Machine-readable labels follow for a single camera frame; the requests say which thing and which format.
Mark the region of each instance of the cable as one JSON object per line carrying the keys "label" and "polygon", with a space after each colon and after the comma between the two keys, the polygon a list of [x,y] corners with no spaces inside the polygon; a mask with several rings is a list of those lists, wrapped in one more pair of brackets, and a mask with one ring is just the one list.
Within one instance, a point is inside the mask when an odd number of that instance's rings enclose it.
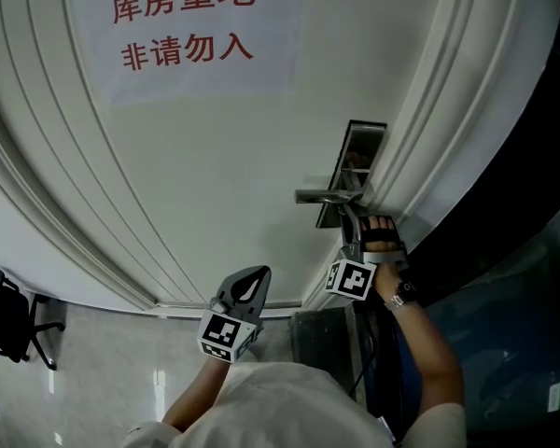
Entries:
{"label": "cable", "polygon": [[357,388],[358,383],[361,381],[361,378],[363,378],[363,375],[365,374],[367,369],[370,367],[371,363],[373,362],[373,359],[377,355],[377,342],[375,341],[375,337],[373,337],[373,331],[371,330],[370,320],[367,317],[366,312],[363,312],[362,314],[363,314],[363,317],[365,318],[365,327],[367,328],[367,332],[368,332],[369,336],[371,337],[371,344],[373,346],[373,353],[370,355],[367,362],[365,362],[365,367],[363,367],[363,370],[358,375],[357,380],[353,384],[353,387],[348,392],[348,396],[351,397],[351,398],[353,397],[353,394],[355,393],[355,389]]}

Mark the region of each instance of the wristwatch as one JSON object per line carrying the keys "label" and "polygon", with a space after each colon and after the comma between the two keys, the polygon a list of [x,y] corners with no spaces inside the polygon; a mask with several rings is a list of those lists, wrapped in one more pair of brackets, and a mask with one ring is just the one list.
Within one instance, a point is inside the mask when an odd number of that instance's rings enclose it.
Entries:
{"label": "wristwatch", "polygon": [[407,303],[417,300],[417,291],[408,280],[400,280],[396,289],[396,295],[384,303],[385,308],[394,312]]}

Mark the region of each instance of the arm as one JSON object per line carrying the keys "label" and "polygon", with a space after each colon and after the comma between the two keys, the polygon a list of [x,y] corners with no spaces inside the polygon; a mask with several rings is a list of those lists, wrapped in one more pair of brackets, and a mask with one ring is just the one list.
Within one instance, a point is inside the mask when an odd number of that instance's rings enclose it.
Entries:
{"label": "arm", "polygon": [[185,432],[216,401],[231,364],[208,357],[195,380],[170,407],[162,422]]}
{"label": "arm", "polygon": [[[371,229],[394,229],[391,220],[370,217]],[[395,250],[395,243],[367,243],[367,250]],[[394,264],[378,267],[373,286],[384,301],[396,295],[400,276]],[[419,414],[443,403],[463,404],[463,373],[448,342],[427,317],[421,306],[410,303],[394,312],[413,360],[421,373],[422,395]]]}

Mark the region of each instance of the office chair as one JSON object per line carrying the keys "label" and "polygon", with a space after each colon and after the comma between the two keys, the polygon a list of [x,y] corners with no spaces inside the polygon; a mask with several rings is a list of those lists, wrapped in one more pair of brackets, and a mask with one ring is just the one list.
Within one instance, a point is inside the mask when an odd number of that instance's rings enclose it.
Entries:
{"label": "office chair", "polygon": [[56,371],[56,364],[49,362],[41,345],[37,341],[37,333],[56,328],[60,332],[66,329],[62,322],[35,324],[35,310],[39,303],[46,303],[48,297],[36,294],[29,311],[29,301],[19,292],[19,288],[7,279],[0,270],[0,356],[8,357],[13,362],[29,361],[27,348],[33,343],[37,353],[46,366]]}

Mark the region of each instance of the floor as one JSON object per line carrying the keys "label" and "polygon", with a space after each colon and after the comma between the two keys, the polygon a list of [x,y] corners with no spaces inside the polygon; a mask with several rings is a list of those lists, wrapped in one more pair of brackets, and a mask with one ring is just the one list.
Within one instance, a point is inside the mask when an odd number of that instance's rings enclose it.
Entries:
{"label": "floor", "polygon": [[[49,371],[0,357],[0,447],[116,447],[135,422],[161,418],[203,362],[199,321],[116,314],[52,301],[36,324],[65,318],[40,342]],[[292,361],[288,320],[269,320],[251,347],[259,361]]]}

